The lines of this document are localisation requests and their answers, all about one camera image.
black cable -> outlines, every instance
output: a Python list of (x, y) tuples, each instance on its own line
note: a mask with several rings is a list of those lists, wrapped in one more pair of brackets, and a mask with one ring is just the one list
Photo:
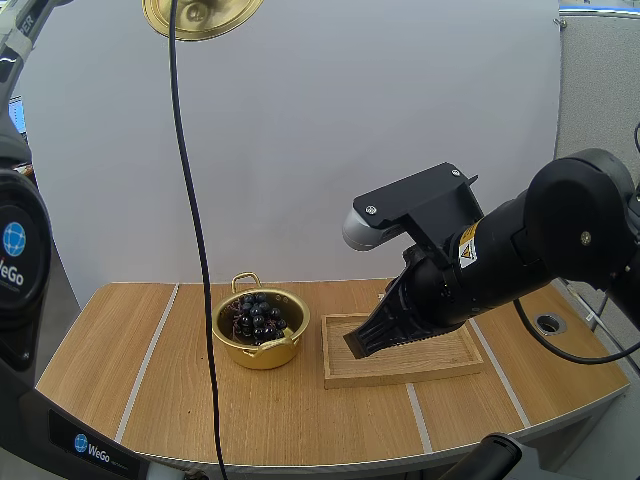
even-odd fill
[(211, 377), (211, 390), (213, 393), (213, 432), (216, 443), (216, 453), (218, 455), (218, 465), (222, 478), (227, 479), (227, 472), (222, 460), (222, 446), (220, 444), (220, 411), (218, 410), (218, 380), (216, 378), (216, 363), (213, 358), (213, 319), (211, 314), (211, 282), (209, 280), (209, 266), (207, 264), (207, 253), (204, 248), (204, 235), (202, 234), (202, 224), (198, 213), (198, 203), (196, 202), (196, 192), (193, 188), (191, 178), (191, 168), (187, 157), (187, 146), (184, 141), (184, 130), (182, 129), (182, 116), (180, 115), (180, 98), (178, 96), (178, 66), (176, 60), (176, 12), (178, 11), (178, 0), (171, 0), (171, 14), (169, 16), (169, 68), (171, 71), (171, 101), (173, 105), (173, 120), (176, 124), (176, 136), (178, 137), (178, 148), (180, 150), (180, 161), (182, 162), (182, 172), (184, 182), (187, 186), (189, 196), (189, 206), (193, 217), (193, 226), (196, 231), (196, 241), (198, 243), (198, 254), (200, 255), (200, 267), (202, 268), (202, 283), (204, 284), (204, 315), (205, 328), (207, 334), (207, 359), (209, 360), (209, 376)]
[(596, 311), (596, 315), (598, 315), (598, 317), (602, 316), (602, 313), (604, 312), (604, 307), (607, 306), (607, 302), (609, 302), (609, 295), (605, 294), (604, 298), (602, 299), (602, 303), (600, 304), (600, 306), (598, 307), (598, 310)]
[(638, 153), (640, 153), (640, 139), (638, 139), (638, 130), (640, 130), (640, 123), (636, 125), (636, 128), (633, 131), (633, 141), (636, 144), (636, 149), (638, 150)]
[(520, 303), (520, 299), (516, 298), (513, 301), (513, 305), (516, 307), (516, 311), (518, 312), (518, 316), (524, 325), (524, 328), (527, 329), (527, 332), (535, 338), (538, 343), (540, 343), (544, 348), (549, 350), (551, 353), (564, 358), (565, 360), (569, 360), (573, 363), (580, 363), (582, 365), (599, 365), (602, 363), (609, 363), (615, 360), (620, 360), (623, 357), (626, 357), (630, 353), (635, 352), (640, 348), (640, 342), (636, 343), (632, 347), (623, 350), (622, 352), (614, 353), (612, 355), (608, 355), (606, 357), (596, 357), (596, 358), (587, 358), (587, 357), (577, 357), (575, 355), (571, 355), (570, 353), (565, 352), (564, 350), (560, 350), (558, 347), (555, 347), (551, 343), (547, 341), (546, 338), (542, 336), (540, 332), (536, 330), (536, 328), (531, 324), (529, 319), (527, 318), (527, 314), (524, 312), (522, 308), (522, 304)]

gold pot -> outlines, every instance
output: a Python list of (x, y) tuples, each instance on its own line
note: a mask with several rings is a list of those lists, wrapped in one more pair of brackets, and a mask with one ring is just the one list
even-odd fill
[[(238, 292), (237, 282), (241, 278), (251, 277), (256, 282), (255, 288)], [(231, 281), (233, 294), (213, 309), (213, 334), (224, 343), (227, 352), (234, 362), (243, 367), (267, 370), (284, 365), (298, 353), (300, 336), (309, 325), (309, 307), (298, 296), (286, 290), (266, 288), (260, 283), (255, 273), (246, 272), (236, 275)], [(282, 312), (287, 321), (284, 338), (265, 342), (260, 346), (244, 344), (233, 335), (233, 310), (230, 306), (240, 297), (263, 292), (267, 294), (267, 302)]]

white wall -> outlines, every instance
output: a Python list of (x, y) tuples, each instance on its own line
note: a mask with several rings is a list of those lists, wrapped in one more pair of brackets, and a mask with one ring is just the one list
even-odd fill
[[(490, 210), (553, 155), (554, 0), (278, 0), (178, 48), (212, 277), (392, 276), (341, 237), (355, 196), (443, 161)], [(200, 281), (167, 41), (139, 2), (56, 9), (22, 79), (54, 238), (81, 306), (111, 281)]]

warning label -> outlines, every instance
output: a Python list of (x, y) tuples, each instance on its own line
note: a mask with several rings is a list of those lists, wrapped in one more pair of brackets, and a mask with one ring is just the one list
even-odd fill
[(471, 225), (466, 232), (460, 237), (460, 246), (458, 247), (458, 260), (460, 268), (465, 268), (471, 265), (478, 259), (476, 255), (475, 235), (478, 223)]

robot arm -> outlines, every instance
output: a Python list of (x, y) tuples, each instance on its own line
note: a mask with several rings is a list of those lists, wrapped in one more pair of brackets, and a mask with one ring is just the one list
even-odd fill
[(620, 160), (591, 149), (551, 162), (486, 216), (474, 180), (444, 163), (354, 200), (350, 246), (403, 231), (416, 242), (367, 322), (345, 336), (356, 357), (450, 332), (559, 276), (606, 290), (640, 328), (640, 196)]

